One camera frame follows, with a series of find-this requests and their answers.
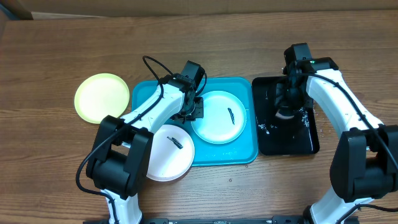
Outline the green scrubbing sponge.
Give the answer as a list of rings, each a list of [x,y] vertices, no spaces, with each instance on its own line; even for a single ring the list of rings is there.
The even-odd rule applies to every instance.
[[[295,111],[291,108],[279,108],[275,116],[279,119],[292,119],[295,116]]]

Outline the light blue plate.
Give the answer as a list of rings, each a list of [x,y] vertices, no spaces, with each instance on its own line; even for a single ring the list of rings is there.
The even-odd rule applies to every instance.
[[[241,100],[227,91],[211,91],[202,98],[203,118],[192,122],[194,132],[211,144],[226,144],[237,139],[247,121]]]

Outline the pink plate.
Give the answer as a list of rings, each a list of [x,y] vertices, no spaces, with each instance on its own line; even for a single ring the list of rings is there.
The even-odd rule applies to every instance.
[[[165,124],[155,133],[147,177],[169,182],[182,177],[192,166],[195,146],[182,128]]]

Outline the yellow plate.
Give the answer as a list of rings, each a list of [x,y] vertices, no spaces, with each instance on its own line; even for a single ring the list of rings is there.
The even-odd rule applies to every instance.
[[[99,73],[87,78],[78,87],[74,107],[81,119],[100,124],[107,115],[120,117],[129,99],[129,87],[122,78],[112,73]]]

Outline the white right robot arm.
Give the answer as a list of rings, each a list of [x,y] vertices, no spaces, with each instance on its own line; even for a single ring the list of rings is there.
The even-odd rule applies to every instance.
[[[313,58],[308,44],[284,51],[285,75],[273,97],[276,118],[290,119],[308,98],[317,102],[339,142],[331,187],[303,213],[304,223],[345,223],[375,199],[397,191],[397,126],[385,125],[355,97],[330,57]]]

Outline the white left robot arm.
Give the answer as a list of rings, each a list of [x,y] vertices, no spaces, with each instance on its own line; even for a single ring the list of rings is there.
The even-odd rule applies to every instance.
[[[146,178],[154,134],[168,120],[185,123],[204,116],[205,69],[187,61],[181,73],[157,79],[157,88],[134,111],[99,124],[92,151],[76,172],[76,184],[86,193],[105,197],[105,223],[143,223],[137,194]]]

